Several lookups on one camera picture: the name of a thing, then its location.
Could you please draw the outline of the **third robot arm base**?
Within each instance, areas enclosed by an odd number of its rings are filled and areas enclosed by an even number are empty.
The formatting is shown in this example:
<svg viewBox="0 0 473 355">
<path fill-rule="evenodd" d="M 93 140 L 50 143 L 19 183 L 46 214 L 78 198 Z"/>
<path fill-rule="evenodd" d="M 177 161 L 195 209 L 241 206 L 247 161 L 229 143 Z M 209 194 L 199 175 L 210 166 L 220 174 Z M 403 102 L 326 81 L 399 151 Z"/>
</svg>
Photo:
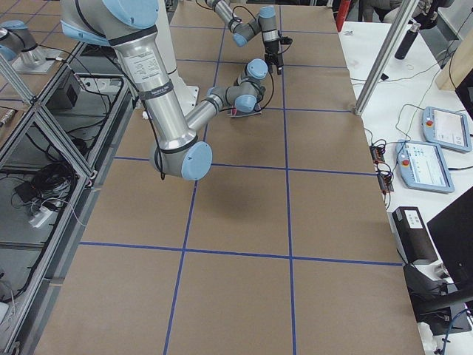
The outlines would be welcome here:
<svg viewBox="0 0 473 355">
<path fill-rule="evenodd" d="M 1 23 L 1 57 L 24 74 L 46 74 L 63 60 L 62 51 L 40 47 L 27 25 L 20 20 Z"/>
</svg>

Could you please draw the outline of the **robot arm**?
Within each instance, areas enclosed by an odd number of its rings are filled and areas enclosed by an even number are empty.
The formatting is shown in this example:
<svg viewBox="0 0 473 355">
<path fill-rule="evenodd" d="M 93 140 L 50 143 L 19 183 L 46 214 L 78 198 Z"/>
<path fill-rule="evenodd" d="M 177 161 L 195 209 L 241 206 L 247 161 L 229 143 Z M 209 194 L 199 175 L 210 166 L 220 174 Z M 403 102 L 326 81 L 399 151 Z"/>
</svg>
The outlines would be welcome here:
<svg viewBox="0 0 473 355">
<path fill-rule="evenodd" d="M 231 7 L 226 1 L 220 0 L 205 1 L 205 4 L 221 18 L 238 47 L 244 47 L 250 40 L 260 37 L 264 47 L 264 60 L 269 71 L 276 69 L 277 75 L 282 74 L 284 67 L 282 46 L 289 47 L 293 40 L 282 36 L 276 23 L 276 11 L 273 5 L 261 7 L 256 15 L 249 12 L 252 19 L 244 22 L 235 13 L 238 6 Z"/>
<path fill-rule="evenodd" d="M 255 58 L 233 86 L 213 87 L 188 114 L 178 101 L 156 43 L 157 1 L 61 1 L 66 36 L 111 47 L 144 105 L 156 146 L 150 161 L 161 175 L 199 180 L 211 168 L 211 147 L 198 130 L 224 109 L 252 112 L 262 100 L 267 64 Z"/>
</svg>

